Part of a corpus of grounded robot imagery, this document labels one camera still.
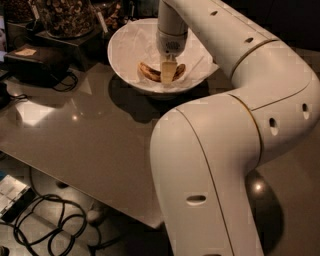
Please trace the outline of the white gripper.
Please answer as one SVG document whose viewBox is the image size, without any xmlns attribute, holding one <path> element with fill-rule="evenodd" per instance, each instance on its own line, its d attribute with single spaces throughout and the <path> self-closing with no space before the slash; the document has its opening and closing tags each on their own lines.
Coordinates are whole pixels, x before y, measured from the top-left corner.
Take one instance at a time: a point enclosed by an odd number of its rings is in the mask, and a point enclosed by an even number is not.
<svg viewBox="0 0 320 256">
<path fill-rule="evenodd" d="M 178 35 L 170 35 L 160 29 L 156 33 L 156 46 L 160 54 L 160 77 L 163 84 L 173 81 L 177 68 L 176 58 L 185 49 L 188 32 L 183 31 Z"/>
</svg>

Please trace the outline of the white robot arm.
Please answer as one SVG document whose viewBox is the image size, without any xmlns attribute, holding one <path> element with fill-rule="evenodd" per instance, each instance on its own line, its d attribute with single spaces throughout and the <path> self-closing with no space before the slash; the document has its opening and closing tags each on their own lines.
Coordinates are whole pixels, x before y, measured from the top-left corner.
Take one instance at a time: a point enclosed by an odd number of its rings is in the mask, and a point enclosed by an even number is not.
<svg viewBox="0 0 320 256">
<path fill-rule="evenodd" d="M 160 0 L 158 48 L 191 30 L 232 90 L 184 103 L 154 127 L 150 160 L 174 256 L 264 256 L 247 173 L 317 124 L 320 82 L 287 44 L 221 0 Z"/>
</svg>

